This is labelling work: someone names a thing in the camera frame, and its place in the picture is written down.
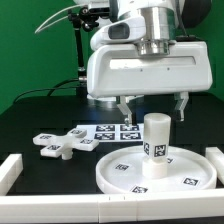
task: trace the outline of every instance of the white cylinder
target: white cylinder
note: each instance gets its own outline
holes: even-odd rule
[[[144,151],[142,174],[150,179],[167,176],[167,155],[171,118],[153,113],[144,117]]]

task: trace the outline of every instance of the black cable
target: black cable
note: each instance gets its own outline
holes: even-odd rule
[[[70,87],[64,87],[64,88],[46,88],[46,89],[34,89],[34,90],[30,90],[24,93],[21,93],[19,96],[17,96],[14,100],[13,100],[13,104],[15,104],[18,99],[26,94],[30,94],[30,93],[35,93],[35,92],[42,92],[42,91],[50,91],[50,90],[66,90],[66,89],[75,89],[77,86],[70,86]]]
[[[62,81],[62,82],[58,83],[57,85],[55,85],[55,86],[53,87],[53,89],[49,91],[49,93],[47,94],[47,96],[51,96],[52,93],[53,93],[53,92],[56,90],[56,88],[58,88],[58,87],[61,87],[61,86],[65,85],[65,84],[68,84],[68,83],[71,83],[71,82],[78,82],[78,81],[79,81],[79,79],[77,79],[77,78],[76,78],[76,79],[68,79],[68,80]]]
[[[181,17],[179,0],[176,0],[176,11],[177,11],[177,18],[178,18],[179,26],[180,26],[180,28],[181,28],[181,30],[183,32],[183,35],[184,36],[188,36],[187,31],[186,31],[186,29],[184,27],[184,24],[183,24],[182,17]]]

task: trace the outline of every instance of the metal cylinder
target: metal cylinder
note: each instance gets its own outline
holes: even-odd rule
[[[163,7],[142,8],[130,11],[120,19],[141,15],[146,22],[146,35],[136,46],[139,55],[169,54],[169,41],[175,39],[174,11]]]

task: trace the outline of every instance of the white cross-shaped piece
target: white cross-shaped piece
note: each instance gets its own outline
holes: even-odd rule
[[[63,160],[69,160],[72,158],[73,148],[92,151],[99,145],[99,141],[96,139],[85,139],[86,135],[86,130],[74,128],[64,136],[40,134],[33,138],[33,142],[35,145],[46,146],[41,150],[42,156],[57,158],[62,155]]]

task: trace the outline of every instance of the white plastic piece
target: white plastic piece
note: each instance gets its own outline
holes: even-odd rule
[[[5,196],[23,170],[22,155],[11,154],[0,167],[0,195]]]
[[[92,151],[99,145],[98,140],[84,138],[86,134],[86,130],[74,128],[65,136],[40,134],[33,138],[33,142],[35,145],[46,146],[41,150],[42,156],[57,158],[62,155],[63,160],[69,160],[72,158],[73,148],[82,151]]]
[[[119,24],[126,24],[130,29],[130,35],[127,39],[111,39],[109,37],[109,29],[115,27]],[[133,42],[145,36],[146,27],[145,19],[143,16],[135,16],[129,19],[125,19],[108,26],[102,27],[96,34],[92,37],[90,45],[92,50],[96,51],[105,44],[118,44],[118,43],[127,43]]]
[[[218,178],[224,184],[224,154],[217,147],[206,148],[206,158],[217,170]]]
[[[142,174],[151,179],[167,176],[168,146],[171,118],[165,114],[151,113],[144,117],[144,151]]]
[[[0,197],[0,223],[96,223],[224,216],[224,189]]]
[[[97,195],[0,197],[0,223],[96,223]]]
[[[137,221],[137,201],[129,195],[104,195],[99,200],[99,223]]]
[[[142,175],[142,161],[147,158],[143,146],[109,153],[96,166],[97,185],[105,194],[149,195],[216,187],[217,172],[205,157],[175,147],[169,147],[168,152],[168,175],[155,180]]]
[[[99,98],[210,88],[212,74],[204,42],[176,43],[169,49],[165,57],[141,58],[133,44],[101,47],[88,62],[89,94]]]

